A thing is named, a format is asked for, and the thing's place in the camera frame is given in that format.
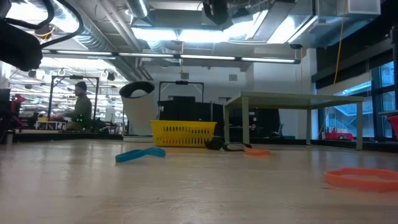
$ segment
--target orange ring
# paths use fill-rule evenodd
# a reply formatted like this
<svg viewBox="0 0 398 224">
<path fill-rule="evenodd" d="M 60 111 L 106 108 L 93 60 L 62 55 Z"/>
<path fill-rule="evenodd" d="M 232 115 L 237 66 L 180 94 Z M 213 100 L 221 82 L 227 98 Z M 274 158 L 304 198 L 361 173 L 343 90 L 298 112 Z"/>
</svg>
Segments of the orange ring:
<svg viewBox="0 0 398 224">
<path fill-rule="evenodd" d="M 384 179 L 366 180 L 344 175 L 377 176 Z M 371 168 L 342 168 L 325 172 L 325 182 L 338 187 L 348 187 L 366 191 L 398 191 L 398 172 Z"/>
<path fill-rule="evenodd" d="M 248 147 L 244 147 L 244 152 L 246 155 L 250 156 L 265 156 L 270 155 L 270 151 L 268 149 L 251 149 Z"/>
</svg>

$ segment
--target white wall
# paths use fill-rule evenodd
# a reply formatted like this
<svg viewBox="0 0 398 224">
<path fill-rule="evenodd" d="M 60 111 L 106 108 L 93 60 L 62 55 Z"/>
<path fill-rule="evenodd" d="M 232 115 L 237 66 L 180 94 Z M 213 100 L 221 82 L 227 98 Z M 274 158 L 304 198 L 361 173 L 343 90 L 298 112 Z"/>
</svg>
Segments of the white wall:
<svg viewBox="0 0 398 224">
<path fill-rule="evenodd" d="M 155 91 L 159 92 L 160 81 L 180 80 L 179 67 L 147 67 L 146 70 L 154 78 Z M 203 67 L 186 67 L 184 72 L 190 74 L 190 82 L 204 82 L 205 94 L 204 102 L 218 102 L 219 97 L 232 97 L 244 90 L 245 73 L 240 72 L 239 68 L 203 68 Z M 229 81 L 229 74 L 237 74 L 236 82 Z M 163 90 L 160 100 L 167 100 L 169 96 L 195 96 L 197 102 L 201 102 L 201 85 L 175 85 L 166 83 L 162 84 Z"/>
<path fill-rule="evenodd" d="M 11 65 L 0 62 L 0 88 L 9 88 L 8 78 L 11 75 Z"/>
<path fill-rule="evenodd" d="M 308 49 L 302 65 L 255 63 L 253 91 L 271 93 L 315 94 L 311 76 L 316 73 L 316 51 Z M 303 110 L 279 110 L 282 130 L 286 136 L 306 138 L 307 112 Z M 318 113 L 312 113 L 312 138 L 317 138 Z"/>
</svg>

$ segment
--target man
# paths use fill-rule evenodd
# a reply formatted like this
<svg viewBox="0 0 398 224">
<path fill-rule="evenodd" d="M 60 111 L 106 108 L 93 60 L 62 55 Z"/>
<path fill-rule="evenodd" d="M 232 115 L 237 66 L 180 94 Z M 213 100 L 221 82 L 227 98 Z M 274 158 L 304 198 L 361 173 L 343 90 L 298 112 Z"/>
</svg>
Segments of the man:
<svg viewBox="0 0 398 224">
<path fill-rule="evenodd" d="M 86 95 L 87 85 L 85 82 L 78 82 L 75 85 L 75 95 L 78 97 L 75 110 L 64 114 L 64 117 L 69 117 L 72 119 L 83 118 L 88 121 L 91 119 L 91 101 Z M 71 122 L 68 123 L 67 129 L 78 130 L 82 128 L 81 123 Z"/>
</svg>

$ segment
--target wooden floor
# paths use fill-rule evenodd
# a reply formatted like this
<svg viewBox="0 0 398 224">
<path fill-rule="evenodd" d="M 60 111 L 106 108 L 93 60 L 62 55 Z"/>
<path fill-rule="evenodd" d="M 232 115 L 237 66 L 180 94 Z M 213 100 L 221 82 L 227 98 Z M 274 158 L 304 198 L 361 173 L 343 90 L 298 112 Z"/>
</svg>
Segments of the wooden floor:
<svg viewBox="0 0 398 224">
<path fill-rule="evenodd" d="M 57 141 L 0 146 L 0 223 L 398 223 L 398 193 L 323 183 L 340 167 L 398 171 L 398 156 L 306 146 L 242 152 L 165 148 L 115 164 L 150 144 Z"/>
</svg>

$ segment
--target yellow plastic basket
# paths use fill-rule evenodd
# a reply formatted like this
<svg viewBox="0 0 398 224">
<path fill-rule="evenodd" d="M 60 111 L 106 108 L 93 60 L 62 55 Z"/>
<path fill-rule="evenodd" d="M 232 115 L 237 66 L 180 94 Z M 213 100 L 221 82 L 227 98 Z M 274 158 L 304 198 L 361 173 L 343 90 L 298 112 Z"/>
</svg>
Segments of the yellow plastic basket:
<svg viewBox="0 0 398 224">
<path fill-rule="evenodd" d="M 150 121 L 156 146 L 205 147 L 217 122 Z"/>
</svg>

